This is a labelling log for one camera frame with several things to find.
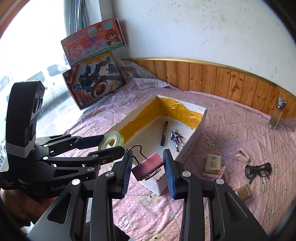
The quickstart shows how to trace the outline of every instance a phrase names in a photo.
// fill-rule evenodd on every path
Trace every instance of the pink binder clip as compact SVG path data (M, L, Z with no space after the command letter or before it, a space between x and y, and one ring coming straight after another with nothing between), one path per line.
M145 160L142 161L141 163L138 161L138 159L134 155L130 154L130 150L136 146L140 147L140 154L145 158ZM157 173L160 172L160 170L161 170L160 167L164 164L164 161L156 152L154 152L148 158L145 157L145 155L142 153L142 146L141 145L131 146L128 149L128 156L133 157L136 160L136 162L138 163L131 170L133 175L137 179L137 181L149 180L154 175L156 175Z
M247 163L250 160L250 155L249 155L249 153L247 152L246 149L240 148L237 151L235 159L237 159L238 161L241 161L243 163Z

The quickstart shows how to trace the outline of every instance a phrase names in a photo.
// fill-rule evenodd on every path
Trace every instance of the human hand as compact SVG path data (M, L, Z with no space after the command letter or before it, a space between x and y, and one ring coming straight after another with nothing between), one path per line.
M3 189L0 190L0 197L8 211L21 219L29 219L30 215L40 218L55 200L54 197L37 202L21 190Z

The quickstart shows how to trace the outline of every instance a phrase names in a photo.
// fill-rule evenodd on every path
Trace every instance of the pink bedsheet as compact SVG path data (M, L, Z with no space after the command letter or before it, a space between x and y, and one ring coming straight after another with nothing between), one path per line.
M282 127L268 128L267 116L235 102L207 94L184 92L164 82L132 80L103 106L88 112L67 133L79 136L99 135L120 122L134 108L159 94L190 102L208 109L205 128L192 153L184 163L199 178L203 178L206 155L222 156L222 165L229 165L233 174L228 184L237 189L249 180L244 175L245 164L235 160L237 150L244 147L252 156L252 165L270 162L270 179L256 177L251 184L252 198L245 204L269 233L295 198L296 134ZM85 156L90 151L75 150L67 156ZM102 166L101 172L112 164ZM179 239L183 200L172 200L168 190L161 196L130 179L128 193L123 200L113 201L114 223L135 240L172 241ZM209 240L209 216L205 209L206 240Z

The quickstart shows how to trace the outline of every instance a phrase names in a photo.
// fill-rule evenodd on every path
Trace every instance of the window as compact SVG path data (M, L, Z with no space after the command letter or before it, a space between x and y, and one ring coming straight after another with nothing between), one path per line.
M46 89L37 137L63 134L82 114L62 76L70 69L60 42L66 37L63 5L62 0L30 0L0 39L0 159L6 155L6 112L15 82L40 80Z

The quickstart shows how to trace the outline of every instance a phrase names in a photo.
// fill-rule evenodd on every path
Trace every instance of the tape roll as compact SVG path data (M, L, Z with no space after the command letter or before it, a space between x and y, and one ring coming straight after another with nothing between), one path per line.
M99 150L107 149L108 144L111 142L111 147L123 146L124 138L118 131L111 131L105 135L99 144Z

